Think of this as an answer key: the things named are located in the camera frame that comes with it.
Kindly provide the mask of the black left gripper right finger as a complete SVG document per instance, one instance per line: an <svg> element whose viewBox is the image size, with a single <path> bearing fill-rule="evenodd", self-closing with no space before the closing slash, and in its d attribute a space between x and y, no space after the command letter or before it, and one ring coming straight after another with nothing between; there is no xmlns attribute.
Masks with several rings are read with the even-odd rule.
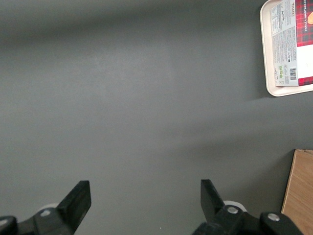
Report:
<svg viewBox="0 0 313 235"><path fill-rule="evenodd" d="M249 215L243 205L224 201L211 180L201 180L201 208L206 221L194 235L259 235L259 219Z"/></svg>

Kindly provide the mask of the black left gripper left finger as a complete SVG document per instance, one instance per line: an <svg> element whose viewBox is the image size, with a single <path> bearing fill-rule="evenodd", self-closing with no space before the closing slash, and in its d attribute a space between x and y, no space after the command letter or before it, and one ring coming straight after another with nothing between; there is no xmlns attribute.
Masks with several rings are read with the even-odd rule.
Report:
<svg viewBox="0 0 313 235"><path fill-rule="evenodd" d="M90 207L90 183L79 181L57 206L45 207L18 223L18 234L73 235Z"/></svg>

